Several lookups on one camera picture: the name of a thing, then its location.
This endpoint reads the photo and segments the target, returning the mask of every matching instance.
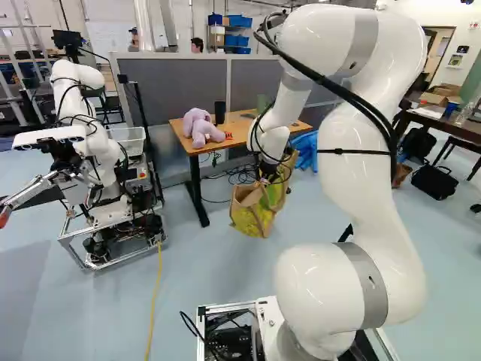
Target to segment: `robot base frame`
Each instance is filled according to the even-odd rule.
[[[205,327],[206,327],[206,317],[207,316],[214,316],[214,315],[221,315],[230,312],[239,312],[239,311],[255,311],[257,315],[257,321],[259,323],[259,331],[261,334],[262,340],[262,347],[265,354],[266,361],[279,361],[281,358],[279,357],[279,349],[277,347],[277,334],[279,333],[281,326],[284,323],[284,318],[280,313],[279,306],[277,304],[277,299],[275,296],[269,296],[257,299],[255,301],[248,301],[248,302],[238,302],[238,303],[228,303],[224,305],[205,305],[199,306],[197,308],[195,323],[196,326],[201,333],[202,337],[205,338]],[[393,348],[392,344],[388,340],[386,334],[384,333],[383,329],[369,329],[369,330],[359,330],[362,334],[361,339],[367,340],[362,345],[362,348],[367,348],[368,353],[372,353],[373,355],[380,355],[383,352],[383,356],[378,358],[377,356],[373,358],[366,358],[364,353],[361,353],[361,358],[356,355],[356,352],[352,352],[351,359],[359,359],[361,361],[371,361],[372,359],[379,360],[379,359],[387,359],[388,361],[400,361],[398,355],[396,354],[395,349]],[[201,340],[200,337],[197,337],[197,361],[205,361],[205,346],[204,342]],[[301,359],[291,359],[290,361],[300,361]],[[344,355],[340,356],[339,359],[333,361],[343,361]]]
[[[162,204],[158,203],[156,207],[153,207],[154,213],[162,208]],[[135,215],[136,217],[142,217],[141,213],[137,213]],[[93,263],[90,259],[89,253],[86,255],[85,259],[82,259],[80,255],[77,253],[77,251],[74,249],[72,246],[72,241],[79,236],[82,235],[91,235],[94,232],[98,232],[101,229],[108,228],[111,226],[115,226],[118,224],[120,221],[129,221],[132,220],[132,216],[126,216],[124,220],[119,220],[118,218],[113,220],[111,223],[102,223],[101,225],[93,225],[89,226],[83,229],[79,229],[76,231],[69,232],[68,228],[71,223],[71,218],[66,217],[65,222],[62,227],[62,231],[60,232],[59,237],[57,238],[57,241],[62,245],[62,247],[65,248],[65,250],[68,252],[70,257],[75,261],[75,263],[78,264],[78,266],[83,270],[83,271],[100,271],[102,269],[105,269],[107,267],[111,267],[112,265],[119,265],[120,263],[124,263],[130,259],[134,259],[140,256],[146,256],[149,253],[153,253],[157,250],[157,243],[165,241],[165,239],[158,239],[157,237],[160,237],[161,235],[156,236],[156,240],[154,242],[151,242],[147,239],[145,239],[147,246],[143,247],[139,250],[134,250],[130,253],[125,253],[121,256],[118,256],[117,258],[114,258],[110,261],[107,261],[105,263],[102,263],[100,265],[96,265]]]

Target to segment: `person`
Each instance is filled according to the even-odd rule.
[[[127,51],[139,51],[138,50],[138,32],[137,32],[137,28],[132,28],[129,30],[129,32],[131,33],[132,35],[132,40],[130,41],[130,45],[129,45],[129,48],[127,49]]]
[[[202,53],[204,51],[204,41],[200,38],[191,39],[190,50],[196,54]]]

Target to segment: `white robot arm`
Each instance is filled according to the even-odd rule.
[[[426,57],[425,35],[413,20],[337,5],[300,7],[283,24],[278,46],[263,44],[281,55],[285,70],[274,106],[248,136],[267,168],[282,158],[286,127],[298,119],[310,79],[320,79],[313,74],[349,78],[377,117],[391,120]],[[322,190],[352,218],[353,243],[303,245],[280,257],[275,287],[285,322],[277,336],[283,341],[268,350],[274,359],[336,359],[356,330],[402,323],[425,304],[425,273],[392,198],[389,131],[366,117],[372,107],[350,100],[322,121],[318,163]]]
[[[100,89],[104,86],[101,72],[58,60],[52,67],[50,81],[57,122],[67,126],[20,133],[15,137],[13,149],[42,149],[52,155],[54,162],[48,175],[37,176],[17,194],[0,200],[0,228],[5,226],[12,211],[54,186],[60,187],[70,206],[82,207],[89,189],[95,186],[108,188],[104,194],[110,199],[120,196],[114,172],[121,154],[120,146],[109,139],[107,131],[95,118],[95,107],[80,94],[81,87]],[[88,156],[96,158],[94,176],[94,166],[85,161]]]
[[[99,89],[105,85],[104,77],[89,66],[59,60],[52,67],[51,82],[58,120],[86,128],[86,140],[74,145],[76,151],[84,156],[95,155],[101,182],[105,187],[112,185],[116,181],[113,168],[121,154],[120,146],[109,139],[105,128],[95,120],[95,107],[88,100],[82,102],[80,87],[76,86]]]

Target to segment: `white plastic bin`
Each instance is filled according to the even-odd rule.
[[[128,156],[140,156],[144,152],[145,129],[141,126],[135,128],[116,128],[107,130],[110,137],[118,141],[127,151]]]

